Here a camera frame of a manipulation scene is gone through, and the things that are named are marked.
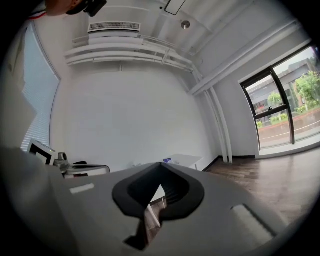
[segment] black rubber grip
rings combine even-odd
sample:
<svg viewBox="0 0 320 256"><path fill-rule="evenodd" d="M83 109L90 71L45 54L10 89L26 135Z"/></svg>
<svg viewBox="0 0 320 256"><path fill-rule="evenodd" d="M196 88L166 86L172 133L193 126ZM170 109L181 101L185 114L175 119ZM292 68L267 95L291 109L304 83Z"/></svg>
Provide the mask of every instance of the black rubber grip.
<svg viewBox="0 0 320 256"><path fill-rule="evenodd" d="M143 221L145 210L160 185L167 201L167 208L159 214L160 223L188 217L205 196L198 180L175 169L174 165L155 163L116 184L112 197L123 214Z"/></svg>

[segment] glass pane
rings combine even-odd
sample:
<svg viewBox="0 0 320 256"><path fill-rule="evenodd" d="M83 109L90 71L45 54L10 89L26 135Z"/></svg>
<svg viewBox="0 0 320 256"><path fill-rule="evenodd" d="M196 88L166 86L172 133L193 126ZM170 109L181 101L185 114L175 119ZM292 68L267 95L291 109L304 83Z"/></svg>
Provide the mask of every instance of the glass pane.
<svg viewBox="0 0 320 256"><path fill-rule="evenodd" d="M320 133L320 62L312 47L274 68L288 97L295 140Z"/></svg>
<svg viewBox="0 0 320 256"><path fill-rule="evenodd" d="M283 105L280 93L271 75L247 87L246 91L250 96L256 115L267 111L269 108L274 109Z"/></svg>
<svg viewBox="0 0 320 256"><path fill-rule="evenodd" d="M260 148L269 148L291 142L287 110L256 120Z"/></svg>

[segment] black window frame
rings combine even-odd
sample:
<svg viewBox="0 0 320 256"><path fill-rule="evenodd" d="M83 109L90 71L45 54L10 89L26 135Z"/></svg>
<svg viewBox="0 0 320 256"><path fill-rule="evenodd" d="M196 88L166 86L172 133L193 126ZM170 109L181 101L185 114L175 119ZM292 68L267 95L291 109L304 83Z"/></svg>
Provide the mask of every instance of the black window frame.
<svg viewBox="0 0 320 256"><path fill-rule="evenodd" d="M312 47L315 54L318 56L318 52L315 50L315 47L316 45L314 43L308 43L307 45L301 47L300 49L296 50L295 52L289 54L287 57L281 59L280 61L274 63L273 65L270 65L269 67L267 67L266 69L262 70L261 72L255 74L254 76L248 78L247 80L243 81L240 83L240 86L244 92L244 95L249 103L249 106L251 108L251 112L252 112L252 115L253 115L253 118L254 118L254 123L255 123L255 128L256 128L256 134L257 134L257 137L258 137L258 145L259 145L259 151L261 150L261 145L260 145L260 138L259 138L259 131L258 131L258 126L257 126L257 122L256 120L258 119L261 119L261 118L264 118L264 117L267 117L267 116L270 116L272 114L275 114L275 113L279 113L281 111L284 111L284 110L287 110L287 114L288 114L288 122L289 122L289 129L290 129L290 143L291 144L295 144L296 142L296 139L295 139L295 129L294 129L294 120L293 120L293 116L292 116L292 111L291 111L291 107L290 107L290 103L289 103L289 100L288 100L288 97L287 97L287 94L285 92L285 89L278 77L278 75L276 74L274 68L281 65L282 63L286 62L287 60L291 59L292 57L298 55L299 53L303 52L305 49L307 48L310 48ZM270 110L267 110L267 111L264 111L262 113L259 113L259 114L256 114L256 111L255 111L255 108L254 108L254 105L252 103L252 100L249 96L249 93L247 91L247 88L252 86L253 84L255 84L256 82L268 77L268 76L271 76L278 91L279 91L279 94L281 96L281 99L282 99L282 102L283 102L283 105L280 105L280 106L277 106L273 109L270 109Z"/></svg>

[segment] sky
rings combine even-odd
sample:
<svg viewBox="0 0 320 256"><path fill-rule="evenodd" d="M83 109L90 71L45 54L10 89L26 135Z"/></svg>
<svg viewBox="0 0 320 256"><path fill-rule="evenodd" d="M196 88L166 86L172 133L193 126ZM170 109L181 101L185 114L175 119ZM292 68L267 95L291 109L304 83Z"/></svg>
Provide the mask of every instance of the sky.
<svg viewBox="0 0 320 256"><path fill-rule="evenodd" d="M312 47L309 47L308 49L305 49L304 51L300 52L299 54L297 54L296 56L288 59L287 61L285 61L284 63L280 64L279 66L276 66L274 68L275 73L280 74L286 70L288 70L289 65L292 65L294 63L306 60L311 58L313 55L315 54L315 51L312 49ZM263 82L266 82L267 80L269 80L271 78L271 75L268 75L266 78L254 83L253 85L249 86L247 88L247 90L251 90L253 88L255 88L256 86L262 84Z"/></svg>

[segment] bush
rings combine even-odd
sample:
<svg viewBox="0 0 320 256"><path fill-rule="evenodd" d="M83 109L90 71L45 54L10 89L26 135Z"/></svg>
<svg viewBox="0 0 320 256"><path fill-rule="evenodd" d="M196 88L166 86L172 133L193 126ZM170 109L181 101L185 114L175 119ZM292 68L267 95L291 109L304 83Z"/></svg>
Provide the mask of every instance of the bush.
<svg viewBox="0 0 320 256"><path fill-rule="evenodd" d="M261 128L262 127L262 122L261 121L256 122L256 126L258 126L258 128Z"/></svg>
<svg viewBox="0 0 320 256"><path fill-rule="evenodd" d="M284 121L284 120L288 119L288 114L286 114L286 113L281 114L280 117L281 117L281 121Z"/></svg>
<svg viewBox="0 0 320 256"><path fill-rule="evenodd" d="M270 122L271 122L271 124L276 124L276 123L278 123L280 121L280 118L279 118L279 116L277 115L277 116L274 116L274 117L270 117Z"/></svg>
<svg viewBox="0 0 320 256"><path fill-rule="evenodd" d="M314 109L316 106L319 105L319 103L315 100L309 101L306 104L308 105L309 110Z"/></svg>
<svg viewBox="0 0 320 256"><path fill-rule="evenodd" d="M306 112L306 106L303 105L303 106L301 106L301 107L297 107L297 108L296 108L296 111L297 111L299 114L302 114L302 113Z"/></svg>

